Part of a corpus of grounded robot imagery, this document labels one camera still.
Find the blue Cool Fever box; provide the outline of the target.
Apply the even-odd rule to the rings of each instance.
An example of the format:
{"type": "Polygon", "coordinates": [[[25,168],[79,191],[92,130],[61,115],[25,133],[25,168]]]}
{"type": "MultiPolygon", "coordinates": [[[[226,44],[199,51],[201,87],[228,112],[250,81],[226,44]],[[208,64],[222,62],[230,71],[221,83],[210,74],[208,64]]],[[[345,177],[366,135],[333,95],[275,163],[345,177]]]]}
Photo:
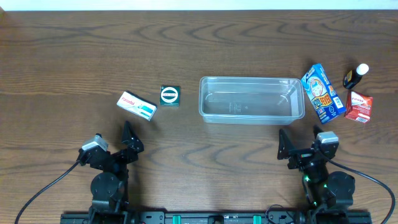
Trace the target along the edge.
{"type": "Polygon", "coordinates": [[[301,82],[321,124],[328,123],[346,112],[342,100],[320,63],[312,65],[301,82]]]}

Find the red Panadol ActiFast box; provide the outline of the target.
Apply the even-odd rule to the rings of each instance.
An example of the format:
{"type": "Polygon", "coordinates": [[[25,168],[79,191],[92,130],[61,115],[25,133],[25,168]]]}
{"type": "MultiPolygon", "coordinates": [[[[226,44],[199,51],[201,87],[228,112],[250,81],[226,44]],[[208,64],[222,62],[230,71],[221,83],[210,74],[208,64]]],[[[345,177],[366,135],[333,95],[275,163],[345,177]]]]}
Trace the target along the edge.
{"type": "Polygon", "coordinates": [[[371,120],[372,105],[373,97],[350,91],[346,101],[345,118],[367,123],[371,120]]]}

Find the dark bottle white cap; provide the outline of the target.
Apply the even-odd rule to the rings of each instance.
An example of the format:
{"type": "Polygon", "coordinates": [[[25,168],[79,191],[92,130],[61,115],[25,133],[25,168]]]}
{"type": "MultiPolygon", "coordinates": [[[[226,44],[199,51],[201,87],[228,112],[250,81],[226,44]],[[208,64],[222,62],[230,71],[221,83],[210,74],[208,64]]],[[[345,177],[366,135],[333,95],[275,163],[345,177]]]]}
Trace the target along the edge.
{"type": "Polygon", "coordinates": [[[362,63],[357,66],[355,70],[350,70],[343,79],[343,86],[350,90],[355,85],[357,85],[362,77],[367,74],[369,71],[369,66],[365,63],[362,63]]]}

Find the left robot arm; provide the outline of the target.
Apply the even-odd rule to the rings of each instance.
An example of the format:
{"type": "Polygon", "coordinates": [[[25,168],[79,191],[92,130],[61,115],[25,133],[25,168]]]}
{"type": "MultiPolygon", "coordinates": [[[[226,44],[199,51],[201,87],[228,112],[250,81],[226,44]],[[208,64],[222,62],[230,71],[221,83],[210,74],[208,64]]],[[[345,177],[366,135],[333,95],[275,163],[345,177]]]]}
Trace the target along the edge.
{"type": "Polygon", "coordinates": [[[126,148],[112,154],[108,143],[97,133],[78,150],[77,161],[81,166],[88,164],[101,171],[90,185],[92,208],[99,212],[117,213],[128,206],[127,165],[138,160],[144,145],[128,121],[124,123],[121,142],[126,148]]]}

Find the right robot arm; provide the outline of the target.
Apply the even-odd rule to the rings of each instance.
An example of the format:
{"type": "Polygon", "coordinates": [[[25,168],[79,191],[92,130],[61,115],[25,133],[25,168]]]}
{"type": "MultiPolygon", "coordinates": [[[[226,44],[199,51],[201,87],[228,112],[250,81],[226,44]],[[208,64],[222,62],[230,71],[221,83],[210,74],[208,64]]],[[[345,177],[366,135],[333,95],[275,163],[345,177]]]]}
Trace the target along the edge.
{"type": "Polygon", "coordinates": [[[303,187],[308,201],[325,210],[345,210],[353,204],[355,179],[336,171],[328,172],[326,164],[335,157],[339,146],[338,136],[332,132],[313,127],[315,136],[309,148],[296,148],[287,133],[279,130],[278,160],[287,159],[289,169],[298,169],[302,174],[303,187]]]}

